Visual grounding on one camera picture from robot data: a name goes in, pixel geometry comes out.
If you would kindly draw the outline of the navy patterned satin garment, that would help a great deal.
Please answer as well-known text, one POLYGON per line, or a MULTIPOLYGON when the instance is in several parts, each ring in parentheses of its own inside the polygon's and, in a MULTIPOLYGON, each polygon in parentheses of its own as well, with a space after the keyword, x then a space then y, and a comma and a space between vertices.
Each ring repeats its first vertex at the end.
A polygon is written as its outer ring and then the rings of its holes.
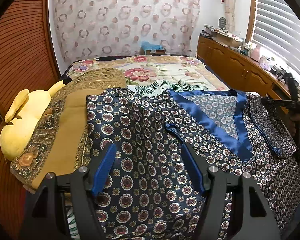
POLYGON ((207 200, 207 168, 248 173, 279 232, 300 204, 296 144, 277 110, 258 95, 229 91, 144 97, 111 88, 86 98, 90 154, 115 156, 96 195, 106 239, 193 239, 207 200))

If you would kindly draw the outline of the wooden side cabinet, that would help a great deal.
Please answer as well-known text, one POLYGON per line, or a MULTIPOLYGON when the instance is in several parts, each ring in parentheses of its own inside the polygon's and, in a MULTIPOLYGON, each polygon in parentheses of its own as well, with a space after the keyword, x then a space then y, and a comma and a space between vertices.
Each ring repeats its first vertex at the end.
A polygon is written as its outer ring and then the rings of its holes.
POLYGON ((272 99, 290 99, 287 85, 261 68, 251 58, 200 36, 197 57, 203 59, 215 75, 229 88, 257 92, 272 99))

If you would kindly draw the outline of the pink jug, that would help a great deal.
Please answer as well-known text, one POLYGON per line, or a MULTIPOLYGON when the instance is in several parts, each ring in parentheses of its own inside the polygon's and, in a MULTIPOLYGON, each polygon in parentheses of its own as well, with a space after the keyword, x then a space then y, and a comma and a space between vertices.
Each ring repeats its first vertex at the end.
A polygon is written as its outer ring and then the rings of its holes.
POLYGON ((256 47, 254 49, 252 49, 251 53, 250 53, 250 57, 256 62, 259 62, 260 58, 262 56, 260 53, 260 49, 261 49, 261 46, 259 44, 257 44, 256 47))

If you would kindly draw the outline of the grey zebra window blind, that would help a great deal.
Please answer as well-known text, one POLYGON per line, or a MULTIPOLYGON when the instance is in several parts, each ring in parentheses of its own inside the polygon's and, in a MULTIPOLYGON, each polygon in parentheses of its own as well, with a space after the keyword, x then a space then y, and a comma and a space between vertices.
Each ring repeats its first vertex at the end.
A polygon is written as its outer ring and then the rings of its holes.
POLYGON ((284 0, 256 0, 253 41, 282 58, 300 83, 300 20, 284 0))

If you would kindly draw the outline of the gold embroidered pillow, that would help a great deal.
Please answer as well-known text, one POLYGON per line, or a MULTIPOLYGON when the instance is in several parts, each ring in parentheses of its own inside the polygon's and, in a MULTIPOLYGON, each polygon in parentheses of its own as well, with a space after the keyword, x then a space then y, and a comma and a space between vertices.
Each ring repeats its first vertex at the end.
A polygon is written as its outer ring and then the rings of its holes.
POLYGON ((10 171, 25 189, 38 189, 49 172, 69 174, 90 162, 86 97, 113 87, 126 87, 123 72, 103 68, 73 79, 56 93, 23 153, 10 164, 10 171))

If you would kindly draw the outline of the cardboard box with clutter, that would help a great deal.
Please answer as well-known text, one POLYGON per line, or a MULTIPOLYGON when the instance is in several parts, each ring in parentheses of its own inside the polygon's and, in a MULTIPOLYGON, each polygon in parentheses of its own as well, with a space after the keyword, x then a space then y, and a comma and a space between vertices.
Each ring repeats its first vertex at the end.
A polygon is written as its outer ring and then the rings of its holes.
POLYGON ((205 28, 202 30, 200 35, 205 38, 212 39, 224 47, 239 48, 244 42, 242 38, 228 32, 227 30, 222 30, 208 24, 205 24, 204 27, 205 28))

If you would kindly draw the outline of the yellow Pikachu plush toy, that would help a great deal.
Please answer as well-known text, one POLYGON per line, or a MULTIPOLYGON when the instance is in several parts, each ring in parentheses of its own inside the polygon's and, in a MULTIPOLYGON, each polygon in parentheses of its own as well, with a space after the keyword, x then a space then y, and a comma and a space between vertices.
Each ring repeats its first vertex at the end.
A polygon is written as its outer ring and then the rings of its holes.
POLYGON ((22 154, 37 123, 53 113, 49 103, 56 93, 65 86, 63 81, 55 83, 48 90, 21 90, 13 100, 4 117, 0 133, 1 151, 8 161, 22 154))

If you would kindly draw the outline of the small round fan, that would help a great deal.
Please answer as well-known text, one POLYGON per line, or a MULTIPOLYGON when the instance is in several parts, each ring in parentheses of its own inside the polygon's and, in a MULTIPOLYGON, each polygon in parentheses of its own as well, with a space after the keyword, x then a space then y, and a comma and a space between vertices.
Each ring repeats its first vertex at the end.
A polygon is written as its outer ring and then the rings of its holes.
POLYGON ((222 29, 222 30, 226 29, 226 18, 220 17, 218 19, 218 27, 219 27, 219 29, 222 29))

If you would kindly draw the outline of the floral bed quilt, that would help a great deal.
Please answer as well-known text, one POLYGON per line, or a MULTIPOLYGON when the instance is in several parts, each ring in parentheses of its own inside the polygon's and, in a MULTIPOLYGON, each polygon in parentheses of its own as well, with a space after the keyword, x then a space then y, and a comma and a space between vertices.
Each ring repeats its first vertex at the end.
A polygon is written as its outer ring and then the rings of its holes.
POLYGON ((135 92, 151 94, 168 88, 178 91, 219 90, 227 91, 225 85, 208 70, 203 61, 196 57, 172 55, 138 55, 130 57, 110 57, 87 59, 72 63, 64 75, 75 79, 84 73, 101 68, 119 70, 128 88, 135 92))

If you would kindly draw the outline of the beige tied side curtain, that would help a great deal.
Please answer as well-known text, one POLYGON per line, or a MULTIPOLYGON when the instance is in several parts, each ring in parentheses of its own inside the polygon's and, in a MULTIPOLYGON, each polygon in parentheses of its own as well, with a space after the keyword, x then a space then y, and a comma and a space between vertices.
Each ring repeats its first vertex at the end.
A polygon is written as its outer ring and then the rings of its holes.
POLYGON ((231 33, 235 31, 235 4, 236 0, 224 0, 226 29, 231 33))

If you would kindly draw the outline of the blue item on box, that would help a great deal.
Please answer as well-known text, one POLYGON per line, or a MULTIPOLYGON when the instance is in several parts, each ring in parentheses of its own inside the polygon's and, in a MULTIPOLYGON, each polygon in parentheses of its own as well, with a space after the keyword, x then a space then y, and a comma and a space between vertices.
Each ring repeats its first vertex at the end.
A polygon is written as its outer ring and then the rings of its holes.
POLYGON ((166 50, 163 46, 142 41, 140 48, 141 55, 165 55, 166 50))

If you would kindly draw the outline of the brown louvered wardrobe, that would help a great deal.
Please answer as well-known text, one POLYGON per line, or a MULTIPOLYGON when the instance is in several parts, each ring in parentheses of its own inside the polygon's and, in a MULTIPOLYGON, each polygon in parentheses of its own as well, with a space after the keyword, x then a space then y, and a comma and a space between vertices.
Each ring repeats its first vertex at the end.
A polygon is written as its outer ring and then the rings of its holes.
MULTIPOLYGON (((58 81, 50 37, 48 0, 0 0, 0 132, 22 89, 46 90, 58 81)), ((16 239, 25 190, 0 149, 0 239, 16 239)))

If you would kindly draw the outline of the circle patterned sheer curtain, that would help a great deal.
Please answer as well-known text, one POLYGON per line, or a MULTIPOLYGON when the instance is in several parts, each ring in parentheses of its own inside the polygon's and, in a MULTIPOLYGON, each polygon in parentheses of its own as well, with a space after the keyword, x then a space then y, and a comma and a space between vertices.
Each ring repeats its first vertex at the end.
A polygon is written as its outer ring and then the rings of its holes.
POLYGON ((62 58, 136 55, 144 42, 190 55, 200 0, 52 0, 62 58))

